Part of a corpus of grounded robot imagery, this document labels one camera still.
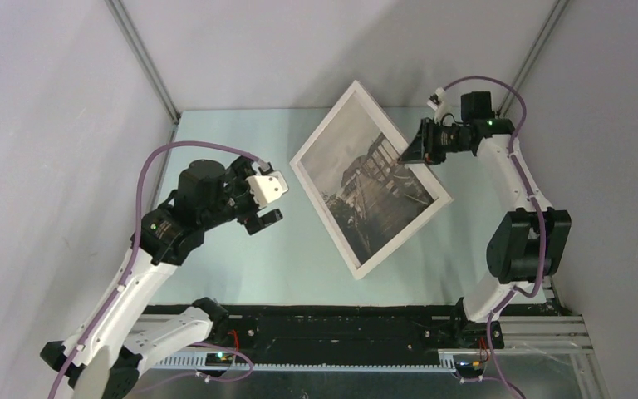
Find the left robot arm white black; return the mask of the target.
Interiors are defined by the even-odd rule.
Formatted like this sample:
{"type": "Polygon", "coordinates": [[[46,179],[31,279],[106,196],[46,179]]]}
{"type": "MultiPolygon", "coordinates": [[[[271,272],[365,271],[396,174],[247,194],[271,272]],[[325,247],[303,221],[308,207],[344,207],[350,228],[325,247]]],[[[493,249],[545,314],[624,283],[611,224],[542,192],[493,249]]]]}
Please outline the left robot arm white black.
{"type": "Polygon", "coordinates": [[[154,364],[179,349],[226,342],[228,311],[206,297],[159,328],[136,334],[133,327],[210,230],[237,222],[256,234],[282,219],[272,203],[286,192],[280,171],[245,155],[231,165],[190,163],[166,199],[139,213],[124,261],[96,309],[70,337],[43,346],[40,358],[56,372],[56,380],[80,389],[101,369],[104,379],[96,384],[96,395],[122,398],[154,364]]]}

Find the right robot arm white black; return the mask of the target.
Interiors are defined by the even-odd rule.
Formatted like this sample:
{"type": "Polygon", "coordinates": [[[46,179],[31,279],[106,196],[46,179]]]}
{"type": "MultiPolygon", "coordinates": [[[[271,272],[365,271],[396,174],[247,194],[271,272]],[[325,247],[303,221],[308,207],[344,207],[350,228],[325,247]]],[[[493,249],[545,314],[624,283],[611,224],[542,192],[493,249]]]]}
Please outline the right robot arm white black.
{"type": "Polygon", "coordinates": [[[461,97],[461,116],[447,123],[451,107],[439,87],[428,99],[434,116],[421,120],[401,164],[440,165],[447,155],[471,153],[486,169],[504,215],[486,248],[488,274],[459,300],[449,334],[460,347],[483,336],[481,323],[495,321],[518,294],[533,298],[543,280],[556,273],[572,218],[556,209],[538,188],[519,142],[523,123],[499,117],[488,91],[461,97]]]}

